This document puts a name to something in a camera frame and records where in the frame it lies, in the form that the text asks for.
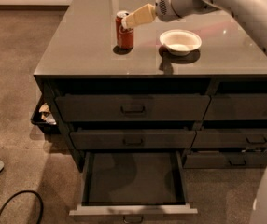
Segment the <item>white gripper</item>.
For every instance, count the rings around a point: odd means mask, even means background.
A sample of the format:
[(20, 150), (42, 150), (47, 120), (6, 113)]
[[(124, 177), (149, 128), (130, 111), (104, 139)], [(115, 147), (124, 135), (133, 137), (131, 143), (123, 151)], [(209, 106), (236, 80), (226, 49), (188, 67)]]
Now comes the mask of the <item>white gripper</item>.
[(199, 0), (155, 0), (155, 6), (146, 4), (121, 20), (125, 29), (154, 22), (156, 15), (161, 21), (174, 21), (195, 14)]

